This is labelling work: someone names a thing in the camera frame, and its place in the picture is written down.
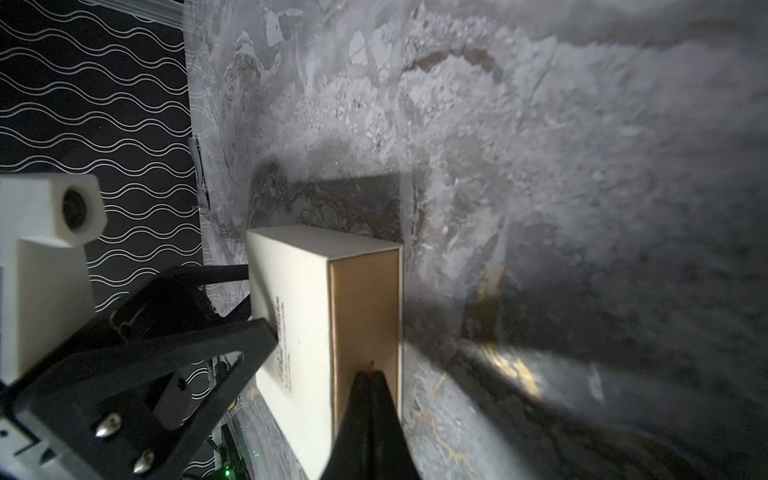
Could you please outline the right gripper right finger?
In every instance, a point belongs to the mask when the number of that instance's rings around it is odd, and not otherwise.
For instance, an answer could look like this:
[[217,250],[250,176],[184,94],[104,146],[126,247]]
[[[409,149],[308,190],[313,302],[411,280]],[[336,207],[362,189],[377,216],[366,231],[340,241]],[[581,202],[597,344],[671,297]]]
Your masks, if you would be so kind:
[[324,479],[418,479],[385,375],[356,374]]

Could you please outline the tan jewelry box drawer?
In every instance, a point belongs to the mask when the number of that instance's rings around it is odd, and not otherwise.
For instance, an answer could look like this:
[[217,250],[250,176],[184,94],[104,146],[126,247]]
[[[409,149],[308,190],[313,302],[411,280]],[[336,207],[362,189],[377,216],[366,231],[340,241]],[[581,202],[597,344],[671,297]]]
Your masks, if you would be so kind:
[[329,263],[335,433],[359,371],[381,371],[392,400],[400,401],[400,279],[397,250]]

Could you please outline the white jewelry box sleeve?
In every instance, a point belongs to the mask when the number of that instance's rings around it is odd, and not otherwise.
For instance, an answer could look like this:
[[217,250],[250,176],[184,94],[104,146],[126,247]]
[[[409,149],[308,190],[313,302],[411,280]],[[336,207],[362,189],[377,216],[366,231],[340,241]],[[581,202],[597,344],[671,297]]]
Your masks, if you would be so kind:
[[303,225],[248,231],[252,312],[273,327],[278,345],[256,384],[310,479],[323,473],[334,432],[329,263],[368,253],[400,253],[400,401],[402,250],[400,243]]

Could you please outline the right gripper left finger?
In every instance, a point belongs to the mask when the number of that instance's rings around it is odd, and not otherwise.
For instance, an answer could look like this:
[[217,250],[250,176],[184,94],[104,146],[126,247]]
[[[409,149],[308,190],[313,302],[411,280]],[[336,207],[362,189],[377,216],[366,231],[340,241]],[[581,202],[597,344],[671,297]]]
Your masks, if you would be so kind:
[[[212,284],[246,265],[168,270],[95,315],[1,392],[5,479],[178,479],[277,345],[248,300],[216,314]],[[157,416],[184,366],[236,361],[178,427]]]

